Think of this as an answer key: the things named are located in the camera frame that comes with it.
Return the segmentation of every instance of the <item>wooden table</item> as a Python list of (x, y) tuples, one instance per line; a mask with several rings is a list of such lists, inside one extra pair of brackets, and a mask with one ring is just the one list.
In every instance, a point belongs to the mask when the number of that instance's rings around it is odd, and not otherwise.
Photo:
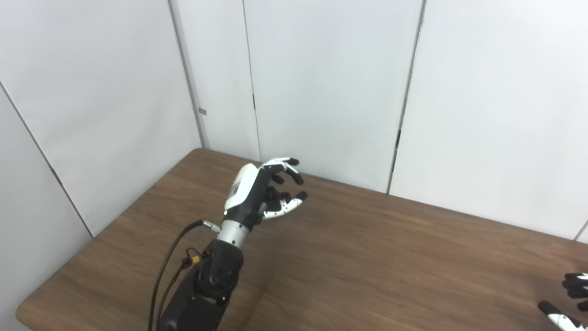
[[(34, 331), (146, 330), (169, 245), (194, 220), (220, 224), (246, 162), (191, 152), (28, 297), (17, 318)], [(542, 299), (583, 317), (560, 282), (565, 272), (588, 270), (585, 244), (305, 180), (309, 199), (248, 237), (220, 331), (555, 331), (536, 308)], [(185, 248), (202, 249), (212, 237), (204, 228), (187, 235), (162, 284)]]

